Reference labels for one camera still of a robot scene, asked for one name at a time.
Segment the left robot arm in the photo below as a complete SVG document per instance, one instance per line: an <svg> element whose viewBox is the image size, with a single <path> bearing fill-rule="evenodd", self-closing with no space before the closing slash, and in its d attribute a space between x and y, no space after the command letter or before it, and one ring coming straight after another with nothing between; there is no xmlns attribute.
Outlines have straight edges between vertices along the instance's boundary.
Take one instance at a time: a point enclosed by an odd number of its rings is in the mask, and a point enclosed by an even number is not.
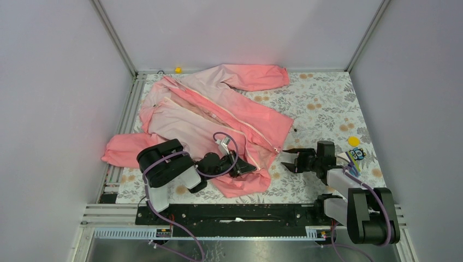
<svg viewBox="0 0 463 262"><path fill-rule="evenodd" d="M257 171L257 167L244 161L235 150L228 148L229 138L219 142L222 156L208 152L199 161L193 160L178 139L142 150L137 161L142 172L147 202L151 204L148 216L156 224L169 219L168 183L179 180L191 193L207 186L208 180L220 175L232 178Z"/></svg>

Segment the pink zip-up jacket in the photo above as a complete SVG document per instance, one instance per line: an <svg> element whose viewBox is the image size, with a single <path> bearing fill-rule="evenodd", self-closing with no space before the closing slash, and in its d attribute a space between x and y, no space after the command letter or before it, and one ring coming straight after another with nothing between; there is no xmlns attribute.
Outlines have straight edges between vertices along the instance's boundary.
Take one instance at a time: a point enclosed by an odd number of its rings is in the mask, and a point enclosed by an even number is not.
<svg viewBox="0 0 463 262"><path fill-rule="evenodd" d="M213 137L230 135L232 148L257 169L238 178L224 175L212 183L227 198L266 191L269 168L293 125L276 110L242 92L265 91L290 83L285 68L276 65L222 64L181 78L164 76L155 82L140 108L141 133L115 135L102 160L113 166L137 168L145 148L178 139L192 158L218 152Z"/></svg>

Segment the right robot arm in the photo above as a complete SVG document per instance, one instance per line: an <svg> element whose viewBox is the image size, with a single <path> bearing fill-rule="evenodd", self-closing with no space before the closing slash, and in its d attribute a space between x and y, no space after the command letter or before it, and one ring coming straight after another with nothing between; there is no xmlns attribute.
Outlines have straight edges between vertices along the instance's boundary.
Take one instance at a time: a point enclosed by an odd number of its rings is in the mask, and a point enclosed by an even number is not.
<svg viewBox="0 0 463 262"><path fill-rule="evenodd" d="M314 220L326 225L334 220L347 228L355 244L385 246L398 243L400 227L393 194L385 187L373 188L361 181L358 161L366 157L355 147L343 154L335 152L331 141L319 141L316 148L291 148L291 163L283 163L290 172L313 172L338 194L322 194L313 210Z"/></svg>

